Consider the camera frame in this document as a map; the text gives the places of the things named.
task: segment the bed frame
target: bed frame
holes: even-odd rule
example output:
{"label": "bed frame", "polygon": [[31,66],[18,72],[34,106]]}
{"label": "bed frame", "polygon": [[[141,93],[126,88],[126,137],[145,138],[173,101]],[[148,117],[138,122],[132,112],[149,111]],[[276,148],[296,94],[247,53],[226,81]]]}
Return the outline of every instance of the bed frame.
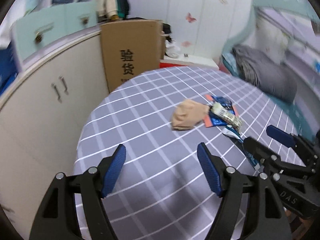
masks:
{"label": "bed frame", "polygon": [[[256,28],[258,12],[263,8],[284,10],[298,16],[309,18],[314,23],[320,23],[320,18],[308,0],[252,0],[247,25],[240,33],[226,41],[222,53],[230,52],[233,46],[248,39]],[[293,36],[288,36],[290,40],[295,39]],[[320,98],[297,73],[294,71],[292,71],[292,73],[297,81],[298,87],[295,102],[292,105],[287,105],[277,98],[272,96],[270,96],[270,98],[292,119],[298,133],[313,140],[316,132],[320,128],[318,125],[320,124]]]}

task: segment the metal screw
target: metal screw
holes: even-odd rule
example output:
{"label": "metal screw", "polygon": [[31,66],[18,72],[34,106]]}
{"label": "metal screw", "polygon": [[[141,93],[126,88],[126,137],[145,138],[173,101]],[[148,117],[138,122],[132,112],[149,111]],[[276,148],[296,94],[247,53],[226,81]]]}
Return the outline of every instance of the metal screw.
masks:
{"label": "metal screw", "polygon": [[42,41],[42,34],[38,32],[35,37],[35,43],[39,44],[41,41]]}
{"label": "metal screw", "polygon": [[64,174],[62,172],[59,172],[57,175],[56,175],[56,179],[63,179],[64,177]]}
{"label": "metal screw", "polygon": [[91,167],[91,168],[89,168],[89,170],[88,170],[88,172],[89,172],[90,174],[95,174],[97,171],[98,171],[98,169],[97,169],[96,167]]}
{"label": "metal screw", "polygon": [[227,167],[226,171],[227,171],[227,173],[233,174],[236,172],[236,169],[234,167]]}
{"label": "metal screw", "polygon": [[275,180],[275,181],[278,181],[279,179],[280,179],[280,174],[279,173],[275,173],[275,174],[273,174],[273,179]]}
{"label": "metal screw", "polygon": [[267,179],[267,178],[268,178],[268,175],[262,172],[262,173],[259,174],[259,177],[260,177],[261,179]]}

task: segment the blue gripper pad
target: blue gripper pad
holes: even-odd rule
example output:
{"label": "blue gripper pad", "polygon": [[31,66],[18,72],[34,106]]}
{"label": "blue gripper pad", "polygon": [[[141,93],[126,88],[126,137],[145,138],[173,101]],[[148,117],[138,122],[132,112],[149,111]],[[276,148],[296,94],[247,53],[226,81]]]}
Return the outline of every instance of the blue gripper pad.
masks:
{"label": "blue gripper pad", "polygon": [[105,198],[113,191],[116,181],[120,175],[120,171],[126,159],[126,148],[124,145],[119,145],[113,155],[113,160],[104,175],[103,188],[101,190],[102,197]]}
{"label": "blue gripper pad", "polygon": [[280,130],[279,128],[269,125],[266,129],[268,136],[283,144],[284,146],[291,148],[296,145],[296,142],[292,135]]}
{"label": "blue gripper pad", "polygon": [[221,196],[223,190],[221,187],[220,175],[216,167],[213,165],[212,161],[210,160],[208,153],[210,154],[205,144],[200,143],[197,148],[198,160],[200,162],[204,175],[208,181],[211,191],[216,193],[217,196]]}

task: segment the round table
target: round table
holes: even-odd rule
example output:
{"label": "round table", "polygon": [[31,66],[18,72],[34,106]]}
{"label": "round table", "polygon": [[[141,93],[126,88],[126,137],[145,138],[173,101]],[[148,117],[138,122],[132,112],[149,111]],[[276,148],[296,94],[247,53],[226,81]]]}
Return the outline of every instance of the round table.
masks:
{"label": "round table", "polygon": [[[175,107],[186,98],[207,104],[205,94],[231,99],[243,120],[243,138],[258,139],[282,160],[301,164],[292,149],[267,136],[270,124],[286,132],[296,130],[290,118],[256,87],[209,68],[145,72],[121,85],[91,113],[74,166],[74,174],[81,174],[111,156],[120,143],[126,146],[127,159],[115,189],[102,201],[119,240],[205,239],[221,199],[210,191],[197,160],[201,142],[226,165],[257,175],[220,127],[206,128],[201,123],[192,130],[171,130]],[[243,195],[234,239],[241,233],[246,201]],[[76,204],[81,232],[90,239],[78,195]]]}

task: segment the chinese characters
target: chinese characters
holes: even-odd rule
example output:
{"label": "chinese characters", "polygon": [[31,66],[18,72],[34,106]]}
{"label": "chinese characters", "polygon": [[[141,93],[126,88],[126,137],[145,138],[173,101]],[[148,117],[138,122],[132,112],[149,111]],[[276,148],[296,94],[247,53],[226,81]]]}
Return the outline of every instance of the chinese characters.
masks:
{"label": "chinese characters", "polygon": [[134,75],[133,70],[134,66],[132,63],[133,62],[133,52],[130,51],[129,49],[127,50],[121,50],[121,60],[124,62],[122,68],[123,68],[123,74],[127,75]]}

